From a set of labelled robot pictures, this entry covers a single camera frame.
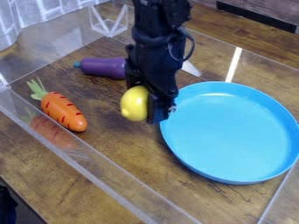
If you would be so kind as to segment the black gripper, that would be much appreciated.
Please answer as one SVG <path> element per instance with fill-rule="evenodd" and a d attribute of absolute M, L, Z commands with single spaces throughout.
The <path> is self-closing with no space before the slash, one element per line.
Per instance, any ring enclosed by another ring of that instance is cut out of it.
<path fill-rule="evenodd" d="M 146 121 L 150 124 L 167 120 L 177 109 L 174 98 L 179 90 L 175 74 L 183 67 L 185 46 L 186 37 L 175 34 L 170 39 L 165 39 L 165 43 L 135 43 L 126 47 L 127 88 L 145 86 L 157 93 L 150 94 L 147 102 Z"/>

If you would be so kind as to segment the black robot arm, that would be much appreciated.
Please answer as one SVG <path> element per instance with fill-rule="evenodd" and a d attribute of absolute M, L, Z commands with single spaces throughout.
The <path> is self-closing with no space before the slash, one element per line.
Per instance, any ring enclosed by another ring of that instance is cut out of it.
<path fill-rule="evenodd" d="M 191 20 L 189 0 L 133 0 L 135 24 L 134 44 L 126 46 L 126 84 L 150 91 L 146 121 L 157 124 L 169 119 L 179 90 L 175 75 L 194 50 L 183 24 Z"/>

